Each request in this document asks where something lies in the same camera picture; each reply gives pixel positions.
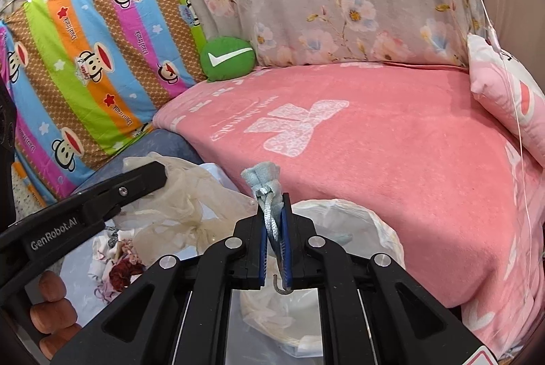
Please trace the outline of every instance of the red star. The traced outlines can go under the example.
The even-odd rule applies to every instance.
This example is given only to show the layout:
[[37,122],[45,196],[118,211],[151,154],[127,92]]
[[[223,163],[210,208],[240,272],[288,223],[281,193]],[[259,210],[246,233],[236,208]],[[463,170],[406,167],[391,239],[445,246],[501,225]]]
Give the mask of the red star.
[[115,103],[115,96],[107,94],[106,98],[104,99],[104,103],[106,106],[112,106]]
[[68,17],[68,9],[66,8],[66,6],[62,7],[59,10],[57,16],[59,16],[59,19],[62,19],[63,17]]

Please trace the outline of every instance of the blue gripper pad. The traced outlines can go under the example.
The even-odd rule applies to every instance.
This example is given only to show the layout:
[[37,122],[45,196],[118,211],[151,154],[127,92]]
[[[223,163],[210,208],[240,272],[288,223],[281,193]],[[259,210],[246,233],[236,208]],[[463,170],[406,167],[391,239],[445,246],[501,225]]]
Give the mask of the blue gripper pad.
[[265,286],[265,275],[267,273],[267,246],[269,240],[267,239],[267,229],[265,228],[265,222],[261,228],[261,245],[260,245],[260,286]]
[[292,247],[290,245],[290,234],[288,232],[288,218],[285,214],[285,207],[280,214],[280,251],[282,253],[282,267],[284,272],[282,274],[284,289],[291,288],[293,284],[292,278]]

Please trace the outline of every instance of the pink blanket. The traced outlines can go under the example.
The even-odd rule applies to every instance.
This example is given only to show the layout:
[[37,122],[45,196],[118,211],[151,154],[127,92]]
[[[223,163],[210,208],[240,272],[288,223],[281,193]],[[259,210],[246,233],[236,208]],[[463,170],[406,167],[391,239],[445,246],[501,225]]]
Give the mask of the pink blanket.
[[154,125],[239,174],[280,165],[293,202],[341,198],[391,225],[408,271],[497,355],[543,302],[542,168],[473,100],[455,67],[331,64],[190,88]]

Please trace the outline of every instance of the green pillow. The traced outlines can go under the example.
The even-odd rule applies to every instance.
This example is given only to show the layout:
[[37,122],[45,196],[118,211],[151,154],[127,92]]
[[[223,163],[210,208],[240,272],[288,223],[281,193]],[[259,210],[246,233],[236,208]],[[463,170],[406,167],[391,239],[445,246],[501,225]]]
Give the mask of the green pillow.
[[236,37],[218,37],[201,51],[201,66],[208,80],[229,80],[249,74],[255,65],[255,51],[249,42]]

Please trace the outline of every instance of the white bow print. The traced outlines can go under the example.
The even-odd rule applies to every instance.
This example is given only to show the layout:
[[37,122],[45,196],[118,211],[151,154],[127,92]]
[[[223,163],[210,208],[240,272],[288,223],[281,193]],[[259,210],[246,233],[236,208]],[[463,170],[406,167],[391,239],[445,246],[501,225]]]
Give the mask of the white bow print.
[[268,113],[268,116],[273,117],[259,118],[244,132],[280,133],[266,140],[263,148],[289,157],[297,157],[309,144],[314,128],[348,105],[350,105],[348,101],[318,101],[309,111],[293,104],[285,104]]

